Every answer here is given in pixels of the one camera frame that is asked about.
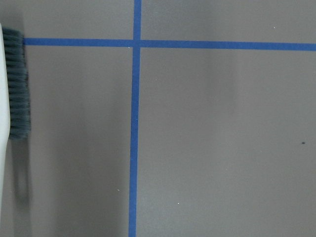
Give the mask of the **beige hand brush black bristles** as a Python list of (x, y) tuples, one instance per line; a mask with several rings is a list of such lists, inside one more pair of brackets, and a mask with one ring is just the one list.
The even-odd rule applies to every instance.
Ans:
[(0, 183), (4, 183), (7, 143), (13, 141), (12, 168), (16, 237), (32, 235), (27, 139), (31, 130), (28, 70), (20, 31), (0, 28)]

